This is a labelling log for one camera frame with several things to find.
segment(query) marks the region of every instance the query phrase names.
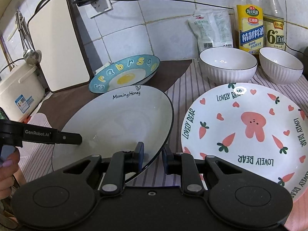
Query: plate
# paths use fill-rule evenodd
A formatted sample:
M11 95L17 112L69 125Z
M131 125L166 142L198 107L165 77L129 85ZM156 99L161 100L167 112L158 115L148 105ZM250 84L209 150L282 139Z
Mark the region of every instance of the plate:
M160 60L154 55L136 55L101 70L90 82L92 93L102 94L116 88L146 83L157 71Z
M145 170L158 156L170 135L174 111L169 97L145 85L126 86L100 95L82 107L64 126L64 132L81 134L81 145L56 144L53 170L92 154L112 157L144 143ZM126 175L126 180L136 175Z
M181 130L184 152L220 157L277 182L296 201L306 190L308 119L283 94L256 84L213 88L189 108Z

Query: finger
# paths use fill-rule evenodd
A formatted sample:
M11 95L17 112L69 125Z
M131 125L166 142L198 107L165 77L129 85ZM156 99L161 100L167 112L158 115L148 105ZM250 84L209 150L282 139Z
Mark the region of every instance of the finger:
M0 200L9 197L11 195L11 193L12 193L12 189L10 187L6 188L4 190L1 190L0 191Z
M11 165L15 165L18 164L20 160L20 153L18 148L15 149L15 152L13 152L12 154L10 154L7 159L5 160L5 162L2 164L3 167L9 167Z
M16 171L18 171L18 164L9 167L0 167L0 183L6 178L11 177Z
M10 176L9 178L6 178L0 182L0 190L7 189L8 187L11 187L13 185L14 185L14 178Z

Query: label sticker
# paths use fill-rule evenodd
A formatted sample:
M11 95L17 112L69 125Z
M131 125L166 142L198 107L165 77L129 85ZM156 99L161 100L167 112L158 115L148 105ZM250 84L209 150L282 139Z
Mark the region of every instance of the label sticker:
M258 54L263 47L263 12L255 5L237 5L240 49Z
M30 107L23 95L20 95L15 101L15 103L22 111L22 113L26 112L27 109Z
M264 29L266 46L284 49L284 20L264 15Z
M31 105L32 102L34 102L34 99L32 98L32 96L30 96L30 97L27 99L27 103L28 103L29 105Z

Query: white cutting board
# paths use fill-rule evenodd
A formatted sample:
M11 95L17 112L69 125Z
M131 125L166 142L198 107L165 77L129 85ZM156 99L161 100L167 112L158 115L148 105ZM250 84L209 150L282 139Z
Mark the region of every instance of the white cutting board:
M68 2L49 0L28 22L34 48L42 52L40 67L51 92L86 84L93 76Z

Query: white bowl with black rim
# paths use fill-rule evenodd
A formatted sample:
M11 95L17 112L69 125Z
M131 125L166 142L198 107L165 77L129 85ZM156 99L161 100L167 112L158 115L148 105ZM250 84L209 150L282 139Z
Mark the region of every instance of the white bowl with black rim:
M269 80L281 86L296 82L303 73L304 65L294 55L281 49L260 49L261 66Z
M257 59L240 49L215 47L200 53L207 77L216 85L248 82L255 74Z

